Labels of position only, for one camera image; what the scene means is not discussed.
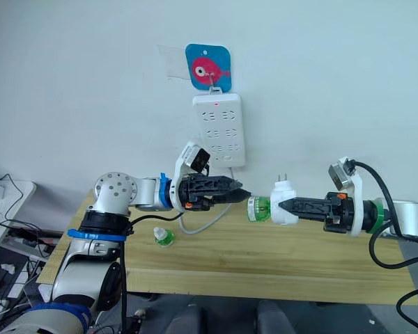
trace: blue square sticker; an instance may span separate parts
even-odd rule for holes
[[[186,59],[190,79],[196,89],[209,90],[213,85],[220,87],[223,93],[231,90],[231,55],[227,48],[189,44]]]

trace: wooden table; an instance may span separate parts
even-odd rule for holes
[[[90,193],[69,228],[78,228]],[[184,215],[188,229],[207,223],[223,205]],[[133,209],[132,218],[143,215]],[[174,216],[175,212],[160,212]],[[175,243],[159,247],[153,228],[172,230]],[[64,234],[38,282],[52,284],[70,238]],[[208,230],[183,234],[178,222],[141,221],[126,243],[127,289],[133,292],[241,296],[342,303],[395,304],[414,289],[407,269],[386,270],[369,256],[369,236],[323,232],[323,224],[301,220],[280,226],[251,223],[246,201],[235,204]],[[394,240],[381,239],[376,253],[387,263],[403,258]],[[417,305],[418,299],[408,301]]]

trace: bottle cap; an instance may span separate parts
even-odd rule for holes
[[[167,238],[167,231],[164,228],[154,228],[153,234],[156,240],[164,240]]]

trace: white power strip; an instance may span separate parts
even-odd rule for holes
[[[242,105],[235,93],[194,97],[192,105],[201,128],[210,165],[216,168],[240,167],[245,164]]]

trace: green ring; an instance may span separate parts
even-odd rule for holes
[[[378,210],[378,217],[376,222],[371,230],[369,230],[369,233],[373,234],[382,225],[382,223],[384,223],[384,205],[382,205],[381,202],[376,202],[374,200],[371,200],[371,202],[376,206],[376,209]]]

